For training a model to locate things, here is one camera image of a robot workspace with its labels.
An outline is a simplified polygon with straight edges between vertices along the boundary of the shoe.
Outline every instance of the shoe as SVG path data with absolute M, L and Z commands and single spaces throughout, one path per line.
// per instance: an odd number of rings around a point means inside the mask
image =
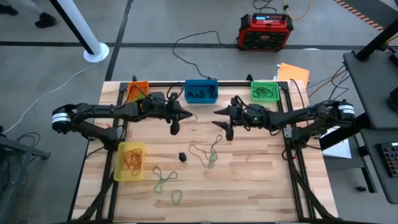
M 55 26 L 56 24 L 57 20 L 54 17 L 52 17 L 50 14 L 47 14 L 45 12 L 43 12 L 40 15 L 39 21 L 35 22 L 35 25 L 40 29 L 52 27 Z
M 0 4 L 0 14 L 9 14 L 10 16 L 18 15 L 18 11 L 11 6 L 3 6 Z

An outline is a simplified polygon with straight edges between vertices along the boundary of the wooden table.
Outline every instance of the wooden table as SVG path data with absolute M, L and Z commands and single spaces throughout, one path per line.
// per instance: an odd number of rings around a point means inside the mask
M 119 82 L 105 82 L 99 103 L 116 104 Z M 309 104 L 303 84 L 298 82 L 303 100 Z M 167 91 L 167 87 L 150 87 L 150 91 Z M 302 108 L 295 85 L 289 82 L 294 109 Z M 211 121 L 227 121 L 227 116 L 213 114 L 229 105 L 231 97 L 239 95 L 246 103 L 251 102 L 248 87 L 219 87 L 219 97 L 213 105 L 188 104 L 181 96 L 181 106 L 198 116 L 180 122 L 176 136 L 169 133 L 170 125 L 164 120 L 145 119 L 129 123 L 126 141 L 140 141 L 146 145 L 144 180 L 120 182 L 114 213 L 114 222 L 273 222 L 297 221 L 292 184 L 287 161 L 282 159 L 284 139 L 282 133 L 271 136 L 268 131 L 244 128 L 234 129 L 234 140 L 225 140 L 225 131 Z M 285 96 L 281 94 L 284 108 Z M 277 111 L 276 103 L 266 104 Z M 112 119 L 96 119 L 95 124 L 106 127 Z M 196 144 L 210 152 L 210 146 L 220 134 L 223 140 L 215 146 L 218 160 L 213 169 L 204 167 L 200 160 L 189 153 L 188 146 Z M 315 140 L 309 144 L 317 146 Z M 102 144 L 91 142 L 88 152 Z M 186 164 L 178 159 L 178 153 L 187 155 Z M 337 216 L 328 174 L 322 152 L 318 149 L 303 150 L 308 179 L 312 191 L 333 215 Z M 106 160 L 106 151 L 98 151 L 85 161 L 72 218 L 86 210 L 100 191 Z M 159 166 L 164 176 L 175 170 L 177 180 L 168 180 L 162 194 L 154 192 L 159 178 L 152 169 Z M 183 192 L 179 205 L 172 203 L 170 193 Z M 305 197 L 300 191 L 305 214 Z M 108 212 L 105 203 L 104 214 Z

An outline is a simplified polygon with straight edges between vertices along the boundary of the orange paper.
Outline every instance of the orange paper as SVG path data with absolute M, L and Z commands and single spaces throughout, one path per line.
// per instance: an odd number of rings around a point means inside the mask
M 301 80 L 304 82 L 305 87 L 307 87 L 309 77 L 310 77 L 310 71 L 304 68 L 298 68 L 293 65 L 282 63 L 280 65 L 277 79 L 285 81 L 290 79 Z

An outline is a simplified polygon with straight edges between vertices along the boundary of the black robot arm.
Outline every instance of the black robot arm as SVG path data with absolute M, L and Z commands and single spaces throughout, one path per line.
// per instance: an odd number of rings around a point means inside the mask
M 165 119 L 172 123 L 170 133 L 176 135 L 180 131 L 179 121 L 192 116 L 184 110 L 177 101 L 176 94 L 172 93 L 171 100 L 166 100 L 162 92 L 150 93 L 144 99 L 121 106 L 89 105 L 80 103 L 68 104 L 52 112 L 52 128 L 58 133 L 66 134 L 77 131 L 85 138 L 100 139 L 105 149 L 117 147 L 118 132 L 114 128 L 101 128 L 85 121 L 88 118 L 119 118 L 129 122 L 139 122 L 145 118 Z
M 214 124 L 226 131 L 226 138 L 233 140 L 233 126 L 250 128 L 264 128 L 269 131 L 284 129 L 287 124 L 314 120 L 304 128 L 286 129 L 287 135 L 294 143 L 305 146 L 310 136 L 326 133 L 328 128 L 340 126 L 346 128 L 355 121 L 354 108 L 345 101 L 324 101 L 314 106 L 288 113 L 273 112 L 259 104 L 246 105 L 239 96 L 231 99 L 227 108 L 215 111 L 215 114 L 229 116 L 229 123 L 213 121 Z

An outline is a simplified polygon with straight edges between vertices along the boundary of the striped tape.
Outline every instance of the striped tape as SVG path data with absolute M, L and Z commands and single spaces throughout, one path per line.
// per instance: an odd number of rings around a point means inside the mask
M 382 32 L 384 28 L 380 26 L 377 22 L 374 22 L 370 18 L 366 17 L 364 14 L 359 12 L 358 10 L 351 7 L 349 4 L 345 3 L 343 0 L 333 0 L 335 3 L 339 4 L 341 7 L 347 9 L 350 13 L 354 14 L 354 16 L 362 19 L 362 21 L 369 24 L 371 27 L 377 29 L 378 31 Z

